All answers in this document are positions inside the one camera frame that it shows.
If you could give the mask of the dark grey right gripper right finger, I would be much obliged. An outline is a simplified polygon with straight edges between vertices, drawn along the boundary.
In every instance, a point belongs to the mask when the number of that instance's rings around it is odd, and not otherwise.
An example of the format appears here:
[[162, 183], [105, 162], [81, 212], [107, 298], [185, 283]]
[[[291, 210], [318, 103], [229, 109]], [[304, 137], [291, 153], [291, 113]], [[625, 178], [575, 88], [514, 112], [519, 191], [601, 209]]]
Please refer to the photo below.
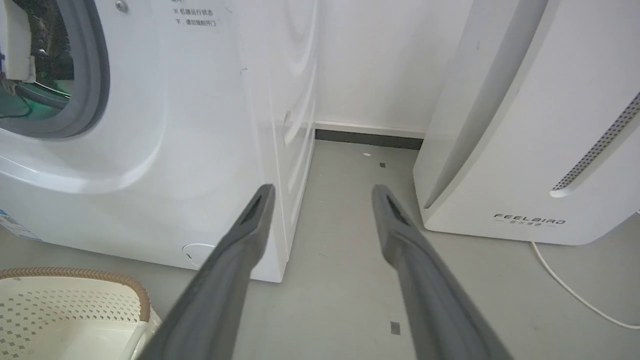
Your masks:
[[511, 360], [500, 340], [393, 192], [371, 193], [382, 256], [395, 269], [419, 360]]

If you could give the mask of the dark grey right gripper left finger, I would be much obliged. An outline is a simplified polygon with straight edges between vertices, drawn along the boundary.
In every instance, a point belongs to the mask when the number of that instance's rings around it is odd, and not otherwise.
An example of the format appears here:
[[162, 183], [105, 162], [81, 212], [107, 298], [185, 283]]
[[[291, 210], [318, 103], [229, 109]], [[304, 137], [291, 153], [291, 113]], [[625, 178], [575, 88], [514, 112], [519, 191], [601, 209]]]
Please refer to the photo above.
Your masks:
[[265, 254], [276, 189], [258, 187], [144, 349], [140, 360], [231, 360], [250, 274]]

